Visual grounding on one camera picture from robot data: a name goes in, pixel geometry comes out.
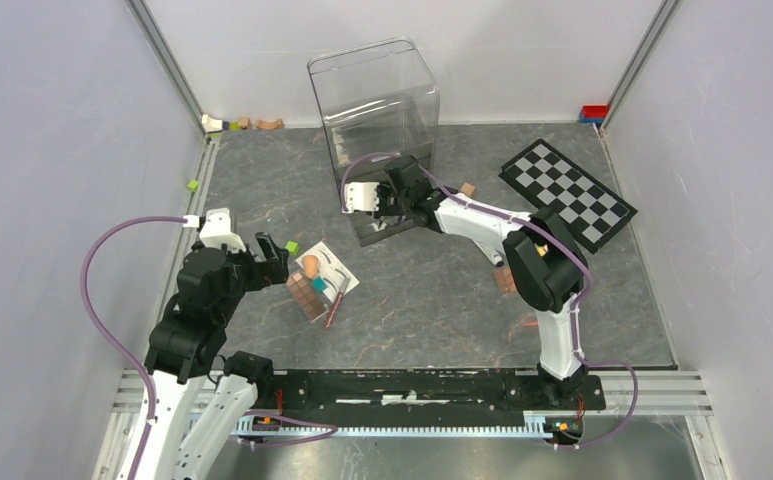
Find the clear acrylic drawer organizer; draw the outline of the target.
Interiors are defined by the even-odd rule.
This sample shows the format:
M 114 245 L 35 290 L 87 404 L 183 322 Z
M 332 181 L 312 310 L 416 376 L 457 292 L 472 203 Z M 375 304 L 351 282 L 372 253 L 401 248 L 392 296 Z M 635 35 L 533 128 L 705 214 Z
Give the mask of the clear acrylic drawer organizer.
M 440 91 L 415 42 L 395 37 L 312 58 L 307 72 L 328 145 L 340 211 L 361 246 L 411 228 L 403 217 L 343 212 L 343 187 L 384 182 L 388 160 L 412 156 L 431 168 Z

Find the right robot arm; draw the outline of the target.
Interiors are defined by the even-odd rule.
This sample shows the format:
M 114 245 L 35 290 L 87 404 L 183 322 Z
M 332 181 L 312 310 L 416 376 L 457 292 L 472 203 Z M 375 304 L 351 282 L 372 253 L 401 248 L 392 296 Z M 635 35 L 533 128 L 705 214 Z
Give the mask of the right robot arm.
M 420 227 L 468 238 L 504 257 L 517 293 L 535 312 L 540 396 L 553 408 L 568 406 L 588 374 L 577 320 L 592 276 L 559 215 L 548 208 L 528 214 L 475 201 L 443 185 L 411 156 L 388 160 L 384 172 L 388 181 L 378 191 L 380 205 Z

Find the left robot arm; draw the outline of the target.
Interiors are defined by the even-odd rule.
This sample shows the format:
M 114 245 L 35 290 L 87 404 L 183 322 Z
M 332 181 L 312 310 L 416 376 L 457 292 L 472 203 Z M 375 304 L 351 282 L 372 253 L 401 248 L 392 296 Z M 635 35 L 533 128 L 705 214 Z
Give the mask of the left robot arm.
M 260 256 L 232 231 L 202 230 L 185 256 L 176 291 L 149 337 L 144 367 L 150 382 L 119 478 L 198 478 L 245 411 L 274 399 L 271 360 L 238 352 L 221 376 L 221 404 L 210 408 L 195 427 L 187 426 L 241 300 L 289 278 L 288 250 L 267 232 L 255 238 Z

